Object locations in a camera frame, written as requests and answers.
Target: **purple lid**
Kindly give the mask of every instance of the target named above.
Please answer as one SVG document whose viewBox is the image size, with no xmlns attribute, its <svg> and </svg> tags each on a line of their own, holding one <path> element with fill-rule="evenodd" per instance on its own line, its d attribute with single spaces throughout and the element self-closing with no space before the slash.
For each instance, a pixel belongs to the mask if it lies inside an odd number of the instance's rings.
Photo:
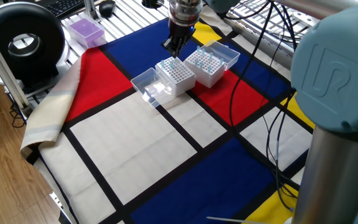
<svg viewBox="0 0 358 224">
<path fill-rule="evenodd" d="M 80 35 L 82 35 L 86 39 L 86 41 L 93 40 L 104 34 L 104 31 L 102 29 L 100 29 L 98 26 L 96 26 L 96 24 L 85 18 L 70 25 L 70 27 L 76 30 Z"/>
</svg>

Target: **black mouse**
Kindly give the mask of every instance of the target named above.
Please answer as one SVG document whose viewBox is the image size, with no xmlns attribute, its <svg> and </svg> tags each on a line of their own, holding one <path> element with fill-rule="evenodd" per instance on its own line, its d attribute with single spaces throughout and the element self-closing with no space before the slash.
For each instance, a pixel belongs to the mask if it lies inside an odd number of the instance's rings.
<svg viewBox="0 0 358 224">
<path fill-rule="evenodd" d="M 110 18 L 115 6 L 113 0 L 105 0 L 99 4 L 99 12 L 104 18 Z"/>
</svg>

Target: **keyboard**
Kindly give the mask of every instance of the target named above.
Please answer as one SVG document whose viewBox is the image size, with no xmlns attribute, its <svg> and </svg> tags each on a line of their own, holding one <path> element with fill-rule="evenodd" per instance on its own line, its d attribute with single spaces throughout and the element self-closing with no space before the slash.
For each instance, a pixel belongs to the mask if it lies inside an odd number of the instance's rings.
<svg viewBox="0 0 358 224">
<path fill-rule="evenodd" d="M 56 18 L 62 19 L 84 6 L 84 0 L 58 0 L 46 6 L 46 8 L 55 15 Z"/>
</svg>

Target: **purple box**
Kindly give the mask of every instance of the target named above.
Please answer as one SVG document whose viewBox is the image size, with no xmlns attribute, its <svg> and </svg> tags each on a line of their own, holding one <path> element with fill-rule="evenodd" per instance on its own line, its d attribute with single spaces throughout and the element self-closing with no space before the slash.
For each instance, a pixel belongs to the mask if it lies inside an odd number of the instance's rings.
<svg viewBox="0 0 358 224">
<path fill-rule="evenodd" d="M 97 47 L 106 43 L 103 26 L 84 14 L 69 20 L 67 30 L 70 37 L 85 48 Z"/>
</svg>

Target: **wooden floor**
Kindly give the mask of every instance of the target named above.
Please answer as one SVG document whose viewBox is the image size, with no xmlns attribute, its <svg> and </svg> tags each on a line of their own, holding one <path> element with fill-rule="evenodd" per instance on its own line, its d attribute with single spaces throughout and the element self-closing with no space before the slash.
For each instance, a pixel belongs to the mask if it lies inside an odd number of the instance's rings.
<svg viewBox="0 0 358 224">
<path fill-rule="evenodd" d="M 51 188 L 19 154 L 25 128 L 12 127 L 10 107 L 0 86 L 0 223 L 58 223 Z"/>
</svg>

